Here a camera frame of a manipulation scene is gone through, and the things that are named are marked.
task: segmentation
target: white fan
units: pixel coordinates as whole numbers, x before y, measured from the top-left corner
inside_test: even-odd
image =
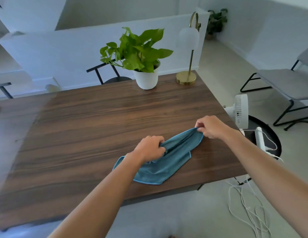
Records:
[[[230,118],[235,121],[238,128],[248,128],[249,107],[247,94],[237,95],[233,106],[224,109]]]

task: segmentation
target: wooden table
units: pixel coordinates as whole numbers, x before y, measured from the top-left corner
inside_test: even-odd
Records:
[[[64,218],[147,135],[167,140],[205,115],[236,128],[199,76],[175,76],[152,90],[132,80],[0,101],[0,229]],[[163,184],[133,182],[124,204],[243,174],[222,141],[204,138]]]

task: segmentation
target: brass lamp base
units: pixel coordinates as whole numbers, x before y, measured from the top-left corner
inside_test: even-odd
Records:
[[[176,82],[181,85],[192,85],[196,82],[196,74],[190,72],[188,76],[188,71],[182,71],[176,74]]]

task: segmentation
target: blue towel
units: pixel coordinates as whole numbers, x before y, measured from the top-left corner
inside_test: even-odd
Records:
[[[204,134],[198,132],[197,128],[191,128],[165,141],[161,144],[166,149],[164,155],[158,160],[143,164],[133,180],[144,184],[160,185],[191,158],[191,150],[200,144],[203,136]],[[123,159],[124,156],[120,157],[113,169]]]

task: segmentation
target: potted plant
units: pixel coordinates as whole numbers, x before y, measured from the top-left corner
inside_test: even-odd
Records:
[[[152,89],[158,81],[158,59],[170,56],[169,49],[155,49],[153,44],[163,38],[164,29],[150,29],[140,36],[131,32],[130,28],[120,38],[120,45],[109,42],[100,49],[101,61],[121,68],[133,70],[137,84],[143,89]]]
[[[215,13],[213,10],[209,10],[208,12],[211,14],[208,20],[206,39],[211,40],[214,33],[221,32],[223,29],[223,24],[228,21],[226,17],[228,9],[222,8],[218,13]]]

